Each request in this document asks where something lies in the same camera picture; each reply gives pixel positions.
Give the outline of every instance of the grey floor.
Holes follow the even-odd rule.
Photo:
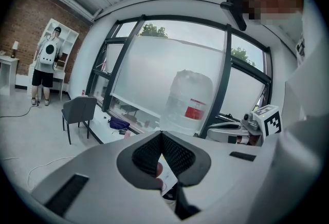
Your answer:
[[[0,118],[0,162],[10,181],[31,192],[47,175],[72,158],[55,161],[47,166],[35,169],[29,182],[29,172],[56,159],[76,156],[84,150],[98,145],[87,128],[80,124],[70,125],[72,145],[68,143],[67,131],[63,131],[61,109],[68,101],[63,95],[51,94],[50,105],[41,101],[39,107],[33,107],[29,114],[19,118]],[[22,115],[31,106],[26,90],[16,89],[12,96],[0,95],[0,116]]]

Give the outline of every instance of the black shorts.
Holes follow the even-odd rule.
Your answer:
[[[47,73],[39,70],[34,70],[32,85],[39,86],[42,81],[42,85],[47,88],[52,88],[52,76],[53,73]]]

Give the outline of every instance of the grey chair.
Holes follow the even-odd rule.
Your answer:
[[[68,142],[71,144],[69,124],[88,121],[87,126],[87,138],[89,138],[89,122],[94,118],[94,112],[96,107],[97,99],[94,97],[78,96],[63,105],[62,109],[62,120],[63,120],[63,131],[65,131],[64,121],[67,126]]]

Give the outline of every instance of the white cord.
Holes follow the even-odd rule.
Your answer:
[[[31,178],[31,180],[32,180],[32,182],[33,182],[33,188],[30,189],[30,187],[29,187],[29,179],[30,179],[30,175],[31,175],[31,173],[32,173],[33,170],[35,170],[35,169],[37,169],[37,168],[39,168],[39,167],[42,167],[42,166],[49,165],[49,164],[51,164],[51,163],[53,163],[53,162],[55,162],[55,161],[58,161],[58,160],[61,160],[61,159],[66,159],[66,158],[71,158],[71,157],[75,157],[75,156],[68,156],[68,157],[58,158],[58,159],[53,160],[52,162],[49,162],[48,164],[38,165],[38,166],[36,166],[35,168],[33,168],[33,169],[30,171],[30,173],[28,174],[28,176],[27,176],[27,182],[26,182],[27,188],[28,188],[29,190],[33,190],[33,189],[35,188],[35,184],[34,184],[33,178]],[[0,159],[0,160],[10,160],[10,159],[17,159],[17,158],[20,158],[20,157],[8,157],[8,158]]]
[[[49,164],[51,164],[51,163],[53,163],[53,162],[55,162],[55,161],[58,161],[58,160],[61,160],[61,159],[66,159],[66,158],[71,158],[71,157],[75,157],[75,156],[68,156],[68,157],[58,158],[58,159],[53,160],[52,162],[49,162],[48,164],[38,165],[38,166],[36,166],[35,168],[33,168],[33,169],[30,171],[29,175],[27,176],[27,182],[26,182],[26,184],[27,184],[27,188],[28,188],[29,190],[33,190],[33,189],[35,188],[35,184],[34,184],[33,178],[31,178],[31,180],[32,180],[32,182],[33,182],[33,188],[30,189],[30,187],[29,187],[29,178],[30,178],[30,175],[31,175],[31,173],[32,173],[33,170],[35,170],[35,169],[37,169],[37,168],[39,168],[39,167],[42,167],[42,166],[49,165]]]

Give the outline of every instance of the plastic bottle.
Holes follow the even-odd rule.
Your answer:
[[[160,129],[189,136],[199,132],[212,94],[213,85],[209,77],[190,70],[177,72],[160,117]]]

